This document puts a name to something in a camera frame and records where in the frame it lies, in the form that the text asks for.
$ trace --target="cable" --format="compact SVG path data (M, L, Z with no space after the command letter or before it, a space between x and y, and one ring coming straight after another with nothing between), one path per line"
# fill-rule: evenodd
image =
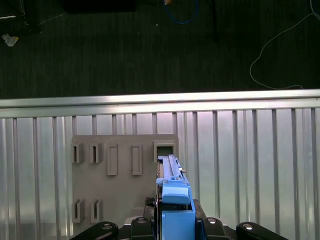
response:
M314 14L314 16L315 16L317 19L320 20L320 15L315 12L314 7L313 7L313 5L312 5L312 0L310 0L310 8L311 8L311 11L312 11L312 13Z
M53 20L53 19L56 19L56 18L58 18L58 17L62 17L64 14L65 14L65 13L63 12L63 13L57 15L57 16L51 17L51 18L49 18L49 19L47 19L47 20L45 20L45 21L43 21L43 22L40 22L40 23L38 24L38 26L39 26L39 25L42 25L42 24L44 24L44 23L46 23L46 22L48 22L48 21L51 21L51 20Z
M171 18L172 21L174 21L176 24L187 24L187 23L190 23L193 19L196 18L196 16L198 15L198 12L199 12L199 0L194 0L194 3L195 3L195 13L194 15L187 21L177 21L175 19L174 16L172 16L172 14L170 13L169 9L168 9L168 6L166 5L166 2L163 0L163 3L164 3L164 9L166 11L166 13L168 14L168 16Z
M320 20L320 15L317 14L317 13L314 11L314 8L313 8L313 5L312 5L312 0L310 0L310 8L311 8L312 13L310 13L310 14L308 14L307 16L305 16L304 18L302 18L302 19L301 19L300 21L298 21L295 25L289 27L288 29L280 32L278 35L276 35L276 36L274 36L273 38L271 38L271 39L262 47L259 56L252 62L251 66L250 66L250 69L249 69L250 77L251 77L251 79L252 79L255 83L257 83L257 84L259 84L259 85L261 85L261 86L263 86L263 87L265 87L265 88L272 89L272 90L285 90L285 89L290 89L290 88L294 88L294 87L298 87L298 88L304 89L301 85L298 85L298 84L291 85L291 86L287 86L287 87L284 87L284 88L276 88L276 87L271 87L271 86L265 85L265 84L257 81L257 80L254 78L254 76L252 75L252 68L253 68L253 66L255 65L255 63L256 63L257 61L259 61L259 59L261 58L261 55L262 55L263 51L265 50L266 46L267 46L269 43L271 43L273 40L275 40L277 37L281 36L282 34L288 32L288 31L290 31L291 29L294 29L296 26L298 26L300 23L302 23L306 18L308 18L308 17L310 17L310 16L312 16L312 15L314 15L317 19Z

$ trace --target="screw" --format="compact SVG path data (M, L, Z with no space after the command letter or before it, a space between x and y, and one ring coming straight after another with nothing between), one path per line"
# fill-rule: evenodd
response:
M104 230L112 229L112 226L109 223L106 223L102 226L102 229Z
M207 221L210 224L215 224L217 222L214 218L208 218Z
M243 224L243 227L247 230L252 230L253 227L250 224Z
M147 221L144 219L144 218L139 218L138 220L137 220L137 222L139 223L139 224L144 224L144 223L146 223Z

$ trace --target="dark carpet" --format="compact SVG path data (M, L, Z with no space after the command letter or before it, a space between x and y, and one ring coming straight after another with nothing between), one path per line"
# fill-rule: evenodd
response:
M134 12L68 14L56 0L26 0L26 7L38 24L63 15L41 24L40 35L0 43L2 99L266 90L250 78L250 64L270 38L311 12L308 0L216 0L214 42L208 0L184 25L162 0L138 0ZM195 11L193 0L169 7L179 20ZM320 2L314 7L320 12ZM0 34L14 24L0 21ZM320 21L310 16L268 45L252 73L275 88L316 89L319 57Z

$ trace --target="white object on floor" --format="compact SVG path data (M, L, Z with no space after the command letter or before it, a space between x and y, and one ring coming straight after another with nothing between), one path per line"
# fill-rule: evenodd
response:
M10 36L9 34L2 35L2 39L4 40L5 44L7 44L9 47L13 47L19 40L17 36Z

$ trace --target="rectangular slot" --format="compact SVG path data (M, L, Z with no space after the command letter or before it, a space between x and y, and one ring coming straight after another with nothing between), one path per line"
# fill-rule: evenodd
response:
M83 156L83 143L73 143L71 146L72 149L72 163L80 164L84 161Z
M174 140L153 141L153 161L156 163L159 156L174 155L178 158L176 142Z
M75 200L72 204L72 221L79 224L85 218L85 202L84 200Z
M132 175L142 175L142 144L132 145Z
M118 174L118 145L110 144L107 150L107 174L115 176Z
M97 147L93 146L93 162L97 163Z
M93 219L97 219L97 215L98 215L98 213L97 213L97 203L98 203L98 200L97 201L95 201L95 203L93 204Z
M90 144L90 163L98 164L101 162L101 151L102 144L101 143L91 143Z
M73 146L73 162L77 162L77 147Z
M174 154L173 146L158 146L156 148L157 156L168 156Z
M74 204L74 219L78 219L78 203L79 200Z
M91 204L91 223L99 223L103 216L102 201L95 199Z

